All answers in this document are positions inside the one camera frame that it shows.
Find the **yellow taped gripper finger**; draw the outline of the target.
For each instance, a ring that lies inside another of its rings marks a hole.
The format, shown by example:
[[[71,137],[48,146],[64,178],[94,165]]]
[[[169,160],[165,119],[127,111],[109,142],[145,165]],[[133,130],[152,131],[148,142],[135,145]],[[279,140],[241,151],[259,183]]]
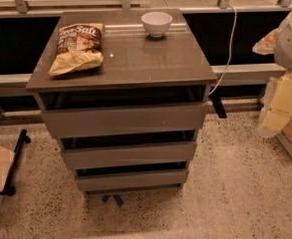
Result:
[[[273,54],[276,34],[276,29],[269,32],[253,46],[252,52],[263,56]]]

